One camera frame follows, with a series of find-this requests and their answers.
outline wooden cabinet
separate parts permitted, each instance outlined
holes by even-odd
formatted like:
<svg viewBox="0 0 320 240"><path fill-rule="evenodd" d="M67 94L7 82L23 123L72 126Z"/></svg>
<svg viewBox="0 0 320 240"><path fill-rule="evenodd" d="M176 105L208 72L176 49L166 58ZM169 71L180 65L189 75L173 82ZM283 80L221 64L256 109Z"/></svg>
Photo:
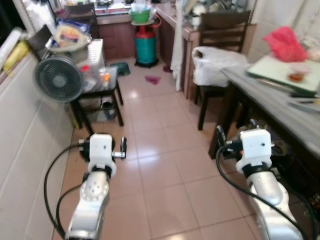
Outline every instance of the wooden cabinet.
<svg viewBox="0 0 320 240"><path fill-rule="evenodd" d="M160 56L164 63L170 67L174 49L175 29L162 18L159 28Z"/></svg>
<svg viewBox="0 0 320 240"><path fill-rule="evenodd" d="M135 57L135 27L130 22L99 25L99 35L105 59Z"/></svg>

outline black cable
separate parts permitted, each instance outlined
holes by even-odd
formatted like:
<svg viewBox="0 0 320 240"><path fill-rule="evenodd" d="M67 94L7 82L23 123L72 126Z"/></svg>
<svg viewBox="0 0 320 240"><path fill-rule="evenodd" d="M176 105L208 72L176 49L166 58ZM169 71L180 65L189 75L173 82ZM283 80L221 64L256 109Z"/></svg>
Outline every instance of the black cable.
<svg viewBox="0 0 320 240"><path fill-rule="evenodd" d="M62 200L64 199L65 196L67 196L69 193L71 193L72 191L78 189L81 187L82 184L79 184L77 186L74 186L72 188L70 188L68 191L66 191L64 194L61 195L61 197L58 200L58 203L56 204L56 209L55 209L55 218L56 218L56 224L58 225L58 227L64 231L64 228L61 225L61 221L60 221L60 205L62 203Z"/></svg>
<svg viewBox="0 0 320 240"><path fill-rule="evenodd" d="M50 210L50 206L49 206L49 202L48 202L48 193L47 193L47 185L48 185L48 177L49 177L49 173L50 170L52 169L53 165L56 163L56 161L67 151L69 151L70 149L73 148L77 148L79 145L75 144L75 145L70 145L68 147L66 147L65 149L63 149L57 156L56 158L52 161L51 165L49 166L48 170L46 171L45 177L44 177L44 183L43 183L43 195L44 195L44 203L45 203L45 209L49 215L50 221L53 224L54 228L56 229L56 231L58 232L58 234L60 235L60 237L62 239L65 238L65 231L63 229L60 229L51 213Z"/></svg>
<svg viewBox="0 0 320 240"><path fill-rule="evenodd" d="M228 145L225 145L223 147L220 147L218 149L218 151L216 152L216 166L218 168L219 173L221 174L221 176L224 178L224 180L226 180L231 186L233 186L235 189L238 189L239 191L243 192L244 194L247 194L248 196L252 197L252 198L256 198L259 201L263 202L264 204L268 205L270 208L272 208L273 210L275 210L277 213L279 213L281 216L283 216L285 219L287 219L292 225L294 225L299 232L301 233L302 237L304 240L308 240L308 236L306 235L306 233L302 230L302 228L295 222L293 221L290 217L288 217L285 213L283 213L281 210L279 210L278 208L276 208L275 206L273 206L271 203L269 203L268 201L264 200L263 198L261 198L260 196L246 190L245 188L237 185L236 183L232 182L229 178L227 178L227 176L225 175L225 173L223 172L221 165L220 165L220 155L221 152L223 150L228 149Z"/></svg>

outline white plastic bag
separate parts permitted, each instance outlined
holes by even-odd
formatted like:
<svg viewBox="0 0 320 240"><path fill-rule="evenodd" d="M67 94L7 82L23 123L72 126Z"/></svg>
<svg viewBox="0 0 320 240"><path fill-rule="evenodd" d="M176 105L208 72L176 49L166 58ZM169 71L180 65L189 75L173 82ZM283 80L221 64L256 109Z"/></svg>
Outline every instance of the white plastic bag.
<svg viewBox="0 0 320 240"><path fill-rule="evenodd" d="M193 82L198 86L226 87L228 78L220 71L226 67L246 65L247 59L244 55L215 47L198 46L192 50L194 63Z"/></svg>

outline red plastic bag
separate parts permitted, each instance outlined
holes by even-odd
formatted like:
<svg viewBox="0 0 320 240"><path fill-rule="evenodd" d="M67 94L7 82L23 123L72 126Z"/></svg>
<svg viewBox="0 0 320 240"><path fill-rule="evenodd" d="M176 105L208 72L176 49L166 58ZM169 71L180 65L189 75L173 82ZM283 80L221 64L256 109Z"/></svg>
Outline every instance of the red plastic bag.
<svg viewBox="0 0 320 240"><path fill-rule="evenodd" d="M276 29L263 40L269 44L274 56L283 62L303 62L307 59L307 52L288 26Z"/></svg>

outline tiled floor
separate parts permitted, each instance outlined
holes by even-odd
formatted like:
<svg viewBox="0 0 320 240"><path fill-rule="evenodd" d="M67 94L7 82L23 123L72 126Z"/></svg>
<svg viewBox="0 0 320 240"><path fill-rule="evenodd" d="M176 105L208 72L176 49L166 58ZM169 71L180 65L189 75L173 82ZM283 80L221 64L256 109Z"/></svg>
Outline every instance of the tiled floor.
<svg viewBox="0 0 320 240"><path fill-rule="evenodd" d="M214 99L203 131L197 130L200 108L175 91L163 64L146 69L129 63L131 74L119 78L124 98L124 127L113 120L94 124L97 132L114 136L119 150L127 137L127 159L118 160L110 181L102 240L259 240L248 198L220 177L208 156L209 143L222 103ZM158 85L145 75L160 76ZM76 130L72 141L87 137ZM62 192L82 182L87 165L77 151L69 154ZM245 186L235 162L223 165L229 177ZM66 229L78 202L77 191L61 206Z"/></svg>

